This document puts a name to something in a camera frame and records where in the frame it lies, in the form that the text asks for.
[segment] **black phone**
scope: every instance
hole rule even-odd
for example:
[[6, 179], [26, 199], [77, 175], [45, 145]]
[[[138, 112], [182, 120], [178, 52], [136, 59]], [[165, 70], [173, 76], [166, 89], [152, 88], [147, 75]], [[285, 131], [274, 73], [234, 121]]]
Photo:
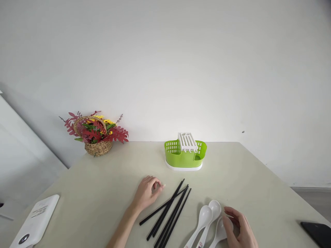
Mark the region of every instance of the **black phone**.
[[301, 222], [301, 226], [321, 248], [331, 248], [331, 228], [324, 224]]

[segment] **green leaf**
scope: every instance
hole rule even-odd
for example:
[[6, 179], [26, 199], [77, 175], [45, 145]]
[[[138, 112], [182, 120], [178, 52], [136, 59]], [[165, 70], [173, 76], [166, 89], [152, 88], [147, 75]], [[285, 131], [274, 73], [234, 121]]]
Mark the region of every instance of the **green leaf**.
[[83, 123], [82, 125], [85, 126], [85, 127], [87, 127], [88, 129], [93, 129], [93, 126], [91, 126], [89, 124]]
[[109, 130], [109, 129], [115, 127], [115, 125], [116, 125], [115, 123], [113, 123], [113, 124], [109, 124], [109, 125], [107, 126], [107, 130]]

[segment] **spoon handle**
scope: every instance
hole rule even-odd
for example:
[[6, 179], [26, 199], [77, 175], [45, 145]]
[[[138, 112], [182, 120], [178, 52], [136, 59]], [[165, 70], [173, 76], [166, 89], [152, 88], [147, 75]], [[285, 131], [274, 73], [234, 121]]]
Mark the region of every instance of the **spoon handle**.
[[215, 248], [219, 240], [214, 239], [213, 242], [210, 244], [209, 248]]
[[198, 233], [200, 232], [201, 229], [196, 229], [194, 231], [194, 233], [192, 234], [192, 236], [190, 237], [189, 241], [187, 241], [186, 245], [184, 246], [184, 248], [192, 248], [192, 245], [198, 235]]
[[204, 243], [206, 242], [209, 227], [210, 227], [210, 224], [204, 228], [203, 233], [200, 237], [200, 240], [197, 244], [197, 248], [203, 248], [204, 247]]

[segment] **floor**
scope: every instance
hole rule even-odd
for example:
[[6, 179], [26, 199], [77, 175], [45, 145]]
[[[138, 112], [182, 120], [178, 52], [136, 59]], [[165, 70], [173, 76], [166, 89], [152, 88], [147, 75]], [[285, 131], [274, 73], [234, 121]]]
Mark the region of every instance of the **floor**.
[[306, 202], [308, 202], [317, 212], [331, 222], [331, 192], [298, 192]]

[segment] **white spoon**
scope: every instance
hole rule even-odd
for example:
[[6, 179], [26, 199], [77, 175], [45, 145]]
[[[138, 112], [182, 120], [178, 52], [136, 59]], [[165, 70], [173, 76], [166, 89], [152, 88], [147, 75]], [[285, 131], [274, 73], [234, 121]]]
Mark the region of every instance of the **white spoon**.
[[213, 218], [211, 220], [211, 222], [206, 226], [206, 228], [203, 230], [203, 233], [201, 235], [201, 238], [198, 242], [197, 248], [202, 248], [204, 247], [204, 243], [206, 242], [206, 238], [207, 238], [207, 234], [208, 234], [208, 230], [210, 228], [210, 225], [218, 219], [218, 217], [221, 214], [221, 205], [218, 203], [218, 201], [216, 200], [212, 200], [210, 201], [208, 207], [211, 208], [212, 212], [213, 212]]
[[213, 212], [212, 212], [212, 210], [207, 205], [204, 205], [200, 209], [198, 227], [194, 231], [194, 233], [192, 234], [192, 236], [190, 237], [189, 241], [187, 241], [187, 243], [184, 246], [184, 248], [191, 248], [192, 247], [193, 242], [196, 239], [198, 233], [202, 230], [202, 228], [206, 227], [206, 225], [208, 225], [210, 223], [210, 221], [211, 221], [212, 218], [213, 218]]
[[215, 248], [217, 243], [223, 239], [227, 238], [227, 233], [224, 228], [223, 220], [222, 217], [218, 219], [217, 225], [216, 225], [216, 233], [215, 233], [215, 238], [209, 248]]

